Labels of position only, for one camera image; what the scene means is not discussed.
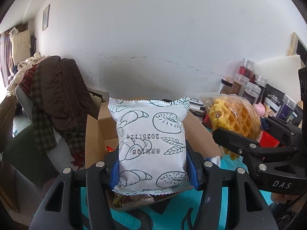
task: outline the white snack package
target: white snack package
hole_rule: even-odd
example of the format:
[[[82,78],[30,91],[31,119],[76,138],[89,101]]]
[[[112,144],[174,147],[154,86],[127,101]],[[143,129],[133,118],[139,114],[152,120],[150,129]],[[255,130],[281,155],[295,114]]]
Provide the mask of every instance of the white snack package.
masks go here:
[[[119,137],[119,184],[113,191],[160,195],[191,188],[182,124],[189,106],[186,97],[170,103],[110,98]]]

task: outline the framed picture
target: framed picture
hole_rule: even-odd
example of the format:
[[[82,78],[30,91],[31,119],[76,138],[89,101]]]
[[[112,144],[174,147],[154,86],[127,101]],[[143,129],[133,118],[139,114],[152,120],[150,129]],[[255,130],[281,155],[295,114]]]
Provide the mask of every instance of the framed picture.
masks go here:
[[[43,13],[43,31],[48,27],[50,4],[45,8]]]

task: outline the bag of waffles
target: bag of waffles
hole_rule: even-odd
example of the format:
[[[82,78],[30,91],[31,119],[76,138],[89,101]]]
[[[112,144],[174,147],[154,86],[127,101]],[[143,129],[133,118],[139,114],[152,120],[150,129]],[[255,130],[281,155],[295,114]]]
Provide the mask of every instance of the bag of waffles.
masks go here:
[[[210,94],[201,96],[209,115],[212,130],[224,128],[256,141],[260,138],[261,122],[251,103],[235,94]],[[222,147],[229,168],[240,166],[242,158]]]

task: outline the black package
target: black package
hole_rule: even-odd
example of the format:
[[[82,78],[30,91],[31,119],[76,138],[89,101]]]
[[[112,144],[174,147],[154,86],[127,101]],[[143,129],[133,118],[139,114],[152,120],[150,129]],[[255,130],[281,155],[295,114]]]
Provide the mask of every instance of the black package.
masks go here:
[[[280,90],[270,86],[269,84],[267,85],[262,98],[262,103],[266,109],[266,112],[264,113],[265,117],[276,117],[284,95],[285,94]]]
[[[295,126],[299,126],[303,119],[303,109],[296,105],[294,111],[292,112],[289,122]]]

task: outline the waffle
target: waffle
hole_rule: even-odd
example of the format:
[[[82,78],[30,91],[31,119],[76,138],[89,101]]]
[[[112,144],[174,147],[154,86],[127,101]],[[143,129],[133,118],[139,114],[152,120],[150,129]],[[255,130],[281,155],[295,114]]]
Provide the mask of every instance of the waffle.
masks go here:
[[[254,140],[260,134],[260,120],[256,111],[247,100],[238,96],[215,98],[208,114],[213,130],[221,127]],[[223,149],[231,160],[239,158],[239,155]]]

